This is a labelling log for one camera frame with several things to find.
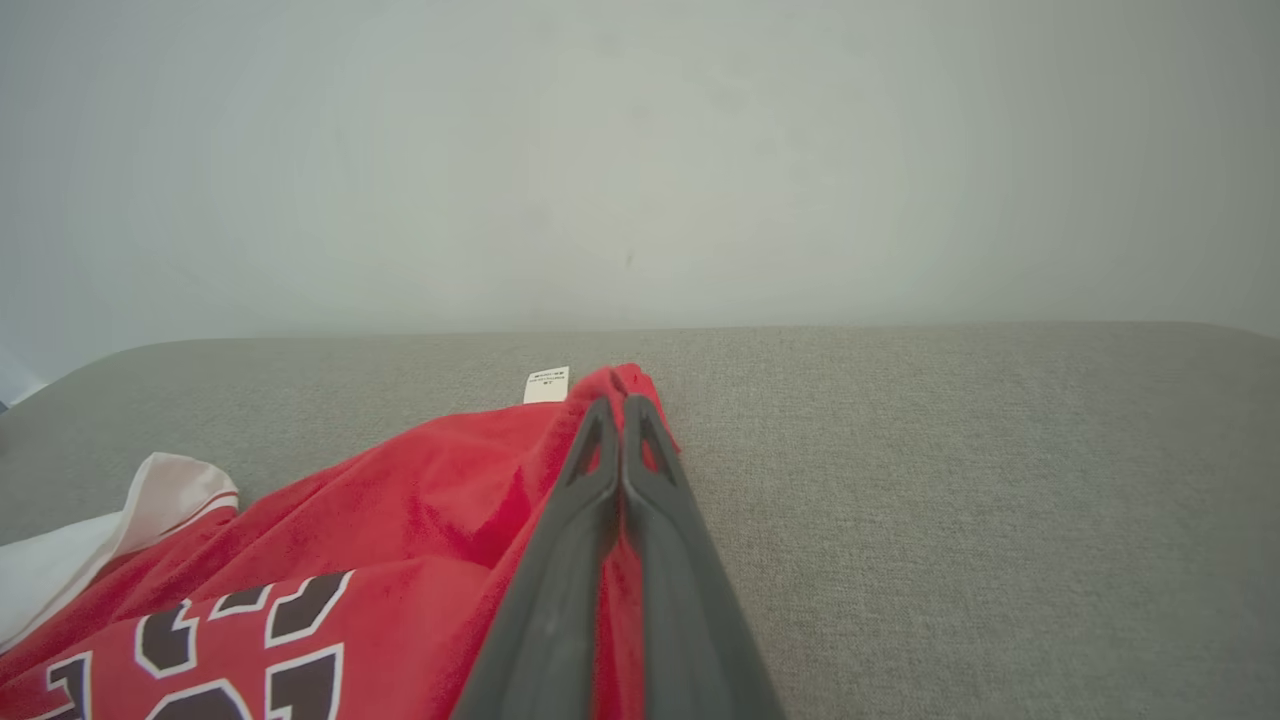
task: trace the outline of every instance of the white wall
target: white wall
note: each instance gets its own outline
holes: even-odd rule
[[[1280,3],[0,6],[0,346],[1280,334]]]

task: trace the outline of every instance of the gray couch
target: gray couch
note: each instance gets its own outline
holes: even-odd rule
[[[636,361],[792,717],[1280,716],[1280,340],[1197,324],[221,340],[0,415],[0,542],[163,450],[252,500]]]

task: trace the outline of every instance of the red fabric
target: red fabric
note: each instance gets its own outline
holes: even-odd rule
[[[340,665],[339,720],[447,717],[584,414],[608,397],[621,429],[628,393],[658,404],[649,377],[622,365],[584,378],[564,402],[440,418],[271,493],[238,518],[229,509],[214,511],[114,562],[0,657],[0,717],[67,706],[69,685],[59,682],[78,665],[63,664],[86,653],[90,692],[82,702],[96,719],[147,717],[184,692],[214,685],[234,696],[242,715],[280,716],[268,703],[287,700],[285,680],[302,674],[284,671],[311,655],[320,659],[314,667]],[[344,585],[330,575],[348,570]],[[310,578],[314,587],[306,585],[301,600],[282,605]],[[643,717],[640,580],[635,552],[616,548],[602,573],[594,701],[600,717]],[[257,600],[261,609],[219,610],[219,602],[234,606],[241,597],[224,596],[259,585],[270,585]],[[332,607],[288,639],[291,609],[325,587],[339,588]],[[191,606],[177,625],[160,623],[184,601]],[[280,625],[273,624],[274,606],[282,609]],[[191,629],[193,639],[160,641],[178,642],[192,666],[143,666],[140,657],[155,656],[146,648],[159,646],[140,650],[140,643],[151,643],[147,628],[160,625]],[[284,639],[273,644],[278,628]],[[164,676],[156,678],[155,667]],[[308,720],[308,712],[317,710],[300,705],[292,717]],[[76,716],[77,710],[65,715]]]

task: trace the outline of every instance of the jersey number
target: jersey number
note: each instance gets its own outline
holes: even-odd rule
[[[282,646],[315,634],[347,589],[351,574],[310,578],[293,594],[279,597],[268,614],[264,644]],[[214,603],[209,620],[261,610],[271,587],[232,593]],[[134,632],[134,661],[155,678],[168,678],[196,667],[200,619],[187,618],[191,601],[148,615]],[[333,720],[342,692],[343,643],[279,662],[266,669],[266,720]],[[88,678],[92,653],[82,653],[51,665],[49,689],[61,688],[70,698],[67,707],[46,717],[92,720]],[[244,698],[229,680],[219,679],[166,694],[147,720],[252,720]]]

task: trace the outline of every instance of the basketball jersey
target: basketball jersey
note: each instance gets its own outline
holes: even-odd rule
[[[652,380],[440,418],[109,564],[0,656],[0,719],[447,717],[580,420]],[[640,564],[605,559],[595,714],[643,716]]]

